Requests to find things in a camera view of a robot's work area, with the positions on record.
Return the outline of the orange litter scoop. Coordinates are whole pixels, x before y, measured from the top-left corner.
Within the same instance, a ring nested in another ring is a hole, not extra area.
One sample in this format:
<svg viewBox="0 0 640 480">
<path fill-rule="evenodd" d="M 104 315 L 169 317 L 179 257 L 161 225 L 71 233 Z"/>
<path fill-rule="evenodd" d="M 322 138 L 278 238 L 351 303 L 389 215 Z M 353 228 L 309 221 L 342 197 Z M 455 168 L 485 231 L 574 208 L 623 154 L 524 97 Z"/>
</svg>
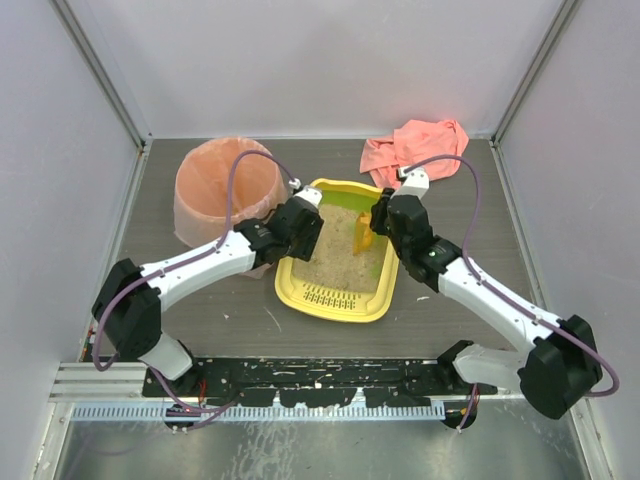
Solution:
<svg viewBox="0 0 640 480">
<path fill-rule="evenodd" d="M 356 218 L 352 248 L 354 255 L 367 252 L 373 246 L 374 233 L 370 228 L 370 222 L 371 214 L 368 212 L 361 212 Z"/>
</svg>

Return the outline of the yellow green litter box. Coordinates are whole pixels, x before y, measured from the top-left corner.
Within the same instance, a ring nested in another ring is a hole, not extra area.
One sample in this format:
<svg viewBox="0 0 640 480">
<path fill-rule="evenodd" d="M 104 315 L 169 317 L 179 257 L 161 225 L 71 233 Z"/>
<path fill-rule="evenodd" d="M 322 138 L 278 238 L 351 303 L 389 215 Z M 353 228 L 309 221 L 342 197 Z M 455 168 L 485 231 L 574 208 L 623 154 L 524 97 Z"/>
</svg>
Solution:
<svg viewBox="0 0 640 480">
<path fill-rule="evenodd" d="M 321 206 L 331 204 L 361 212 L 370 212 L 379 199 L 377 187 L 354 181 L 316 179 L 312 186 L 321 190 Z M 387 248 L 380 280 L 373 293 L 360 293 L 321 287 L 293 276 L 294 259 L 285 258 L 278 264 L 275 274 L 275 291 L 285 305 L 304 314 L 347 323 L 370 323 L 381 318 L 389 309 L 399 261 L 386 239 Z"/>
</svg>

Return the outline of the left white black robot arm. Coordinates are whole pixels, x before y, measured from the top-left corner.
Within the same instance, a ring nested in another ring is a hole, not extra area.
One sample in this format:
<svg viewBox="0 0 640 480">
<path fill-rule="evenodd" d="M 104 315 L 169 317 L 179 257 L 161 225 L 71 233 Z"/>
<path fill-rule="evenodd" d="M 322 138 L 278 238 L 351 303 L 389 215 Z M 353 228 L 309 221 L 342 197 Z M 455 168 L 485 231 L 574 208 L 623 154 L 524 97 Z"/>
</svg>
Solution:
<svg viewBox="0 0 640 480">
<path fill-rule="evenodd" d="M 311 258 L 323 220 L 320 190 L 306 186 L 276 207 L 266 221 L 249 219 L 208 244 L 142 266 L 130 259 L 110 270 L 92 307 L 96 341 L 107 336 L 117 358 L 139 360 L 175 381 L 194 368 L 180 341 L 163 331 L 162 314 L 192 293 L 284 257 Z"/>
</svg>

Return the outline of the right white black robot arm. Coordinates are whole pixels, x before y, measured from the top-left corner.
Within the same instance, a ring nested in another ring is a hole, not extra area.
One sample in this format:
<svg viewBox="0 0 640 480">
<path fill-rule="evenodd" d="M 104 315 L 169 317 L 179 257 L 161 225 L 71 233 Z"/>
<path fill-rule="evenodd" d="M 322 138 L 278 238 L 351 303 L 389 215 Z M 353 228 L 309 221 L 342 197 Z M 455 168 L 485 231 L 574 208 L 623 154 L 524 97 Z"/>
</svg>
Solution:
<svg viewBox="0 0 640 480">
<path fill-rule="evenodd" d="M 434 234 L 418 192 L 382 191 L 370 227 L 387 237 L 409 275 L 467 308 L 513 346 L 487 349 L 459 341 L 438 358 L 469 384 L 519 391 L 540 414 L 561 418 L 602 379 L 593 330 L 562 319 L 495 281 L 454 243 Z"/>
</svg>

